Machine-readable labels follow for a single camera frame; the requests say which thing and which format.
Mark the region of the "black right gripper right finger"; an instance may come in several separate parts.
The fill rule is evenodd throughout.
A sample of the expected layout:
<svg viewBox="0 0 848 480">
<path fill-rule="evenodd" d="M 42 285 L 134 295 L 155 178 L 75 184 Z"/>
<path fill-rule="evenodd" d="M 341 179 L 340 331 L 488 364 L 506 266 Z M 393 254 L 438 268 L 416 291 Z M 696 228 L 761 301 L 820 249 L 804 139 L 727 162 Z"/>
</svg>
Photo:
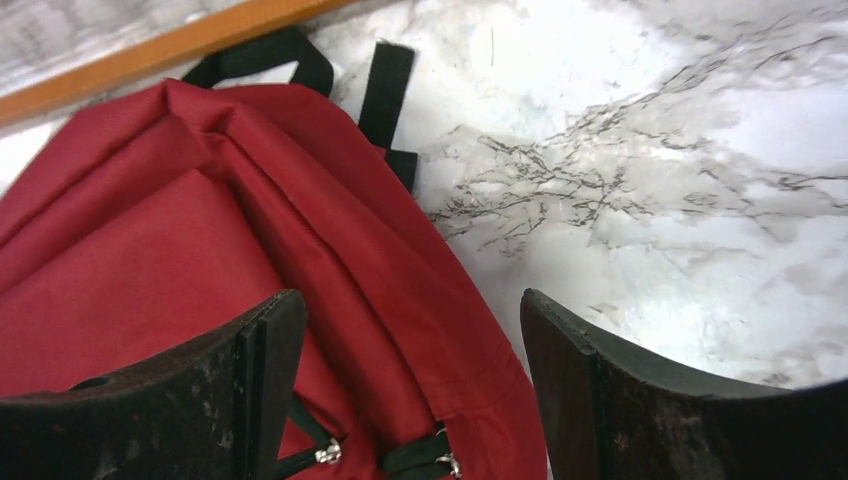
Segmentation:
<svg viewBox="0 0 848 480">
<path fill-rule="evenodd" d="M 843 479 L 845 381 L 788 390 L 718 376 L 529 289 L 520 322 L 557 479 Z"/>
</svg>

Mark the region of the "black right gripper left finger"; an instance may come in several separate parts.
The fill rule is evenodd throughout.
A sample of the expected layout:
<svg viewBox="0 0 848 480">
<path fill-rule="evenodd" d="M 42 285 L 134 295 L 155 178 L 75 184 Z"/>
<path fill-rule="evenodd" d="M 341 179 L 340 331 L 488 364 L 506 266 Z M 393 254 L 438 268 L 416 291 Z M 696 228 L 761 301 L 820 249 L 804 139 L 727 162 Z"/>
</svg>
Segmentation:
<svg viewBox="0 0 848 480">
<path fill-rule="evenodd" d="M 5 479 L 269 479 L 307 324 L 278 292 L 238 318 L 63 392 L 1 402 Z"/>
</svg>

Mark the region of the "red backpack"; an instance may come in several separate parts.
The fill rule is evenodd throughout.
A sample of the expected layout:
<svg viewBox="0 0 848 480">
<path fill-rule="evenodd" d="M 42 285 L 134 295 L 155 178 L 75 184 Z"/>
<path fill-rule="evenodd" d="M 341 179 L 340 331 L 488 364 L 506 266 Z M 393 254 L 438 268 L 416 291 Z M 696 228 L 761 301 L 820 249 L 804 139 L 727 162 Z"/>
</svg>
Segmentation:
<svg viewBox="0 0 848 480">
<path fill-rule="evenodd" d="M 392 148 L 414 61 L 378 44 L 353 120 L 290 27 L 73 116 L 1 198 L 1 402 L 295 290 L 269 479 L 546 478 L 526 371 Z"/>
</svg>

